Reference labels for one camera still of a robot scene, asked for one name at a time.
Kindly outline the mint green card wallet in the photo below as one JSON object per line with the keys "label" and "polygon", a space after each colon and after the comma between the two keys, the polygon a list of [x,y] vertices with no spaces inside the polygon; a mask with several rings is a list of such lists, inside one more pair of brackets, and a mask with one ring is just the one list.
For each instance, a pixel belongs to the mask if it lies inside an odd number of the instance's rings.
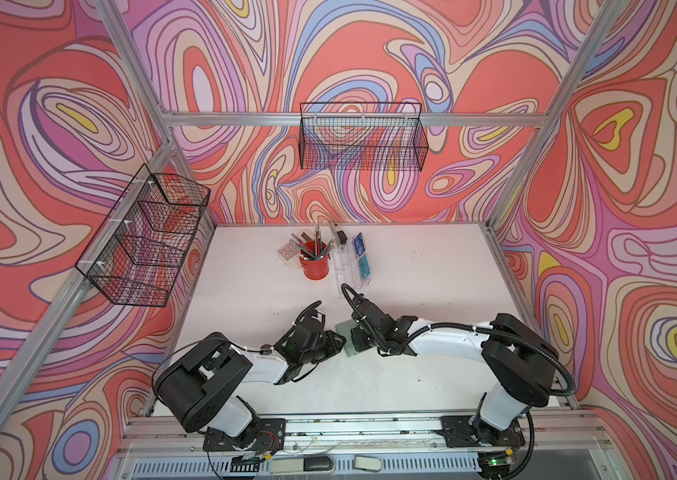
{"label": "mint green card wallet", "polygon": [[354,320],[347,320],[334,326],[334,331],[336,331],[336,334],[342,336],[342,338],[345,340],[343,351],[348,357],[354,357],[359,354],[353,340],[353,330],[356,326],[357,324],[354,322]]}

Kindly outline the clear acrylic card holder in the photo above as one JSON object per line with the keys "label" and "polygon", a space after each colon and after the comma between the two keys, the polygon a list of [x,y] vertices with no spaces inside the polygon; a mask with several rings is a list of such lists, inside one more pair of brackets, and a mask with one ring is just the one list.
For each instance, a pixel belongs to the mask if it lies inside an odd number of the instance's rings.
{"label": "clear acrylic card holder", "polygon": [[361,282],[358,266],[360,258],[356,256],[353,246],[355,236],[349,238],[346,245],[336,246],[332,250],[332,271],[334,271],[336,287],[338,287],[338,295],[340,296],[342,296],[343,284],[347,284],[358,293],[365,293],[372,283],[374,272],[368,282]]}

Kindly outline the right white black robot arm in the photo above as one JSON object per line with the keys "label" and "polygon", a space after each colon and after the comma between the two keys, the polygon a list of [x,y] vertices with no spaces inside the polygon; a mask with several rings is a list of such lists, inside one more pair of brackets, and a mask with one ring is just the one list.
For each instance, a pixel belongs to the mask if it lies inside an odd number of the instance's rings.
{"label": "right white black robot arm", "polygon": [[441,419],[440,436],[450,448],[512,447],[526,444],[519,418],[543,408],[553,396],[578,390],[574,375],[558,351],[511,314],[500,313],[487,324],[432,322],[416,316],[386,314],[349,284],[341,292],[352,308],[352,344],[382,357],[436,355],[485,364],[496,385],[481,398],[471,416]]}

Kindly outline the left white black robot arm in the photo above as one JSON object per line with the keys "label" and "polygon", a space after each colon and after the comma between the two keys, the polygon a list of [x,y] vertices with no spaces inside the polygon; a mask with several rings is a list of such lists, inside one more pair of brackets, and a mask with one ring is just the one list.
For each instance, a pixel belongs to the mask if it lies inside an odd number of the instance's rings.
{"label": "left white black robot arm", "polygon": [[188,433],[204,435],[204,451],[271,454],[282,448],[284,420],[266,421],[236,394],[242,384],[286,385],[306,379],[339,355],[345,336],[326,327],[320,301],[304,308],[273,344],[242,347],[220,332],[168,356],[152,376],[152,393]]}

